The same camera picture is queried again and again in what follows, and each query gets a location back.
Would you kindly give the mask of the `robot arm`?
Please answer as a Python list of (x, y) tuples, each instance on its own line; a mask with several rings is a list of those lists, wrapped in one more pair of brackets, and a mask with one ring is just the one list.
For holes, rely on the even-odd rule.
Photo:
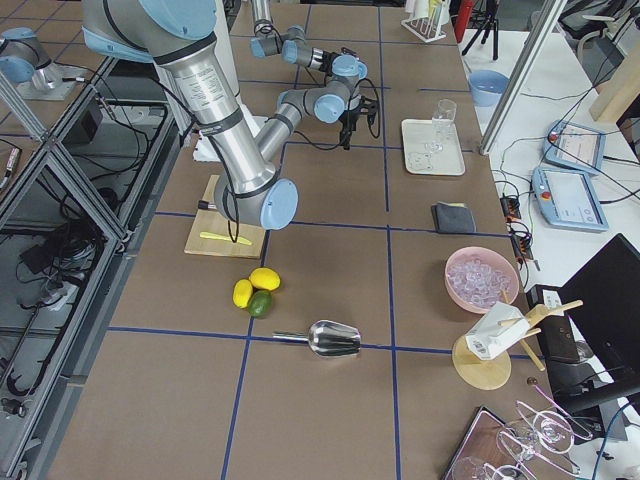
[(351, 75), (352, 70), (359, 72), (357, 56), (348, 51), (328, 52), (310, 46), (301, 26), (294, 25), (280, 33), (273, 24), (268, 1), (252, 1), (251, 10), (254, 37), (250, 41), (250, 49), (256, 58), (280, 56), (286, 63), (314, 69), (328, 76)]
[(360, 85), (367, 68), (350, 53), (311, 47), (302, 28), (278, 32), (266, 1), (252, 4), (252, 53), (280, 55), (284, 61), (328, 75), (321, 87), (288, 90), (278, 109), (253, 133), (233, 86), (216, 56), (213, 1), (85, 1), (86, 45), (105, 56), (152, 63), (167, 71), (225, 169), (216, 183), (214, 204), (230, 222), (280, 230), (295, 216), (296, 185), (282, 177), (271, 159), (306, 116), (343, 125), (347, 142), (365, 99)]

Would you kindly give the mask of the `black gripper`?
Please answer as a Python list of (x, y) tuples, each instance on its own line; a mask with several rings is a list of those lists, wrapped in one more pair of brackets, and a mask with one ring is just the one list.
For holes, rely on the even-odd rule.
[(373, 126), (376, 121), (377, 114), (377, 100), (370, 99), (362, 95), (359, 95), (355, 100), (352, 100), (349, 104), (349, 108), (346, 109), (339, 117), (339, 121), (342, 124), (341, 147), (344, 150), (349, 150), (351, 148), (352, 131), (357, 129), (357, 122), (361, 115), (366, 117), (366, 121), (369, 126)]
[(321, 53), (319, 71), (325, 75), (332, 75), (334, 61), (340, 56), (349, 54), (350, 50), (346, 47), (342, 48), (339, 52), (328, 52), (326, 50), (323, 50)]

